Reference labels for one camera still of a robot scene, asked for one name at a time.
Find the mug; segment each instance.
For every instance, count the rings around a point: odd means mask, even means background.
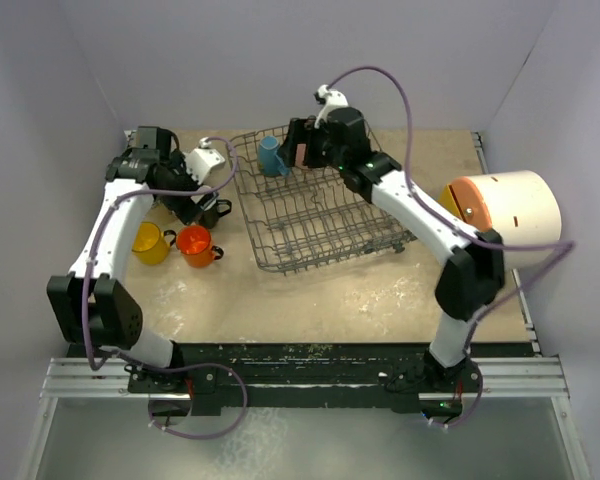
[[[275,177],[282,174],[286,177],[291,173],[289,167],[284,164],[280,155],[278,155],[278,148],[280,148],[280,142],[276,137],[267,135],[260,140],[258,166],[263,175]]]
[[[202,212],[202,216],[198,220],[198,225],[202,225],[204,228],[211,230],[216,226],[218,220],[231,213],[231,208],[232,205],[230,200],[219,199],[213,202],[209,208]]]
[[[190,267],[204,268],[214,260],[220,260],[224,251],[211,243],[211,233],[200,225],[191,225],[180,230],[176,247]]]
[[[176,235],[173,230],[162,232],[155,223],[142,222],[131,251],[145,265],[157,265],[169,255],[170,247],[176,242]],[[174,238],[167,243],[164,238],[166,236]]]

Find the metal wire basket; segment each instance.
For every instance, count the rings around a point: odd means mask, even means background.
[[[416,237],[395,219],[349,191],[331,168],[293,167],[289,176],[260,173],[260,141],[282,143],[287,127],[247,133],[231,141],[238,153],[236,185],[258,267],[286,273],[393,248]],[[368,129],[374,148],[380,149]]]

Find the yellow mug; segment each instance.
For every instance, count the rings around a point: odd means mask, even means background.
[[[173,240],[167,243],[164,237],[169,235],[173,236]],[[157,265],[169,255],[171,246],[176,243],[176,236],[173,230],[162,232],[155,223],[142,222],[131,250],[145,265]]]

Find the beige table surface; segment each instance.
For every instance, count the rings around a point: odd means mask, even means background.
[[[244,131],[179,131],[183,150],[208,135]],[[405,135],[376,131],[383,149],[402,161]],[[219,151],[224,152],[221,144]],[[214,174],[217,184],[228,167]],[[479,174],[468,131],[417,131],[413,174],[436,198],[461,175]],[[155,331],[180,342],[428,342],[439,307],[433,296],[440,266],[419,242],[400,254],[387,251],[286,276],[258,269],[244,218],[231,183],[221,198],[233,212],[213,229],[225,257],[205,269],[190,268],[175,247],[157,266],[129,259],[125,286]],[[162,206],[147,219],[176,231],[182,224]],[[528,341],[519,303],[508,302],[488,317],[477,341]]]

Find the wall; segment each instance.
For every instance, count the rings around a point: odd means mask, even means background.
[[[578,245],[529,294],[545,354],[559,353],[600,479],[600,0],[559,2],[489,125],[494,171],[529,168],[553,189]]]
[[[123,140],[56,2],[0,1],[0,478],[65,348],[46,282],[77,257]]]
[[[483,129],[554,0],[61,0],[125,128],[271,127],[315,113],[344,70],[383,66],[419,126]],[[402,126],[388,83],[342,88],[373,125]]]

